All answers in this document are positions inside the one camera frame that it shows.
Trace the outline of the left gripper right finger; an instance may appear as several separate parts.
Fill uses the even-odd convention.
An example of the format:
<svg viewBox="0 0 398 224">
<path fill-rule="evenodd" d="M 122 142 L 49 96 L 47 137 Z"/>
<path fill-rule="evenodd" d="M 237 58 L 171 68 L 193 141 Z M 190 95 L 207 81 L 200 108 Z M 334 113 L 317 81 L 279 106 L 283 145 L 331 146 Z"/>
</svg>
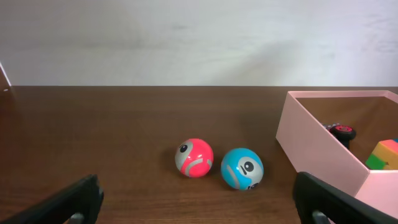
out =
<svg viewBox="0 0 398 224">
<path fill-rule="evenodd" d="M 308 172 L 297 174 L 293 200 L 303 224 L 397 224 L 396 218 L 355 199 Z"/>
</svg>

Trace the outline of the white cardboard box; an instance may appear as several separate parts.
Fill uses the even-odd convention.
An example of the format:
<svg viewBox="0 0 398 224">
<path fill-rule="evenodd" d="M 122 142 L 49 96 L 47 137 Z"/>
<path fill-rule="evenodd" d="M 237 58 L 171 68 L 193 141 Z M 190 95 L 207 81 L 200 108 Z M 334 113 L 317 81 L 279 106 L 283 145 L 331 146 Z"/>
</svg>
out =
<svg viewBox="0 0 398 224">
<path fill-rule="evenodd" d="M 335 123 L 356 131 L 349 149 L 323 127 Z M 397 217 L 397 170 L 372 170 L 364 163 L 379 141 L 397 139 L 395 93 L 290 91 L 276 139 L 297 172 Z"/>
</svg>

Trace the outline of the multicolour puzzle cube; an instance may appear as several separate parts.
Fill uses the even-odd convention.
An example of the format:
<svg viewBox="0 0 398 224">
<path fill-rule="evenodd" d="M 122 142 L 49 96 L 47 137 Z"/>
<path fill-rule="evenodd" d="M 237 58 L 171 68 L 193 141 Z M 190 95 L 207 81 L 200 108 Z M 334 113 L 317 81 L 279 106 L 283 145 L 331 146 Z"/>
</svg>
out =
<svg viewBox="0 0 398 224">
<path fill-rule="evenodd" d="M 372 170 L 397 170 L 397 139 L 379 141 L 365 164 Z"/>
</svg>

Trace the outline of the red toy fire truck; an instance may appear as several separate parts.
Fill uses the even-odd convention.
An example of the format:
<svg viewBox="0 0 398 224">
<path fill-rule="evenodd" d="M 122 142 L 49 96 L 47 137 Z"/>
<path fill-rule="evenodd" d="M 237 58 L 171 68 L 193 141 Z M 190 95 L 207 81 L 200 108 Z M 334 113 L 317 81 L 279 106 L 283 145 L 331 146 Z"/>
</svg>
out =
<svg viewBox="0 0 398 224">
<path fill-rule="evenodd" d="M 324 124 L 323 127 L 334 135 L 334 137 L 347 149 L 350 148 L 350 141 L 356 137 L 356 131 L 351 126 L 335 123 Z"/>
</svg>

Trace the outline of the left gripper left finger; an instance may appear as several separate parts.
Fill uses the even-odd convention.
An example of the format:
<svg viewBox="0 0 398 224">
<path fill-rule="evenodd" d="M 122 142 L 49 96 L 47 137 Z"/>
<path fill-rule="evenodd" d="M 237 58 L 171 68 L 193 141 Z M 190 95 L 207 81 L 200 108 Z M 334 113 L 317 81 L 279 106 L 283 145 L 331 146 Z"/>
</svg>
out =
<svg viewBox="0 0 398 224">
<path fill-rule="evenodd" d="M 97 221 L 104 199 L 98 176 L 88 175 L 3 223 L 89 223 Z"/>
</svg>

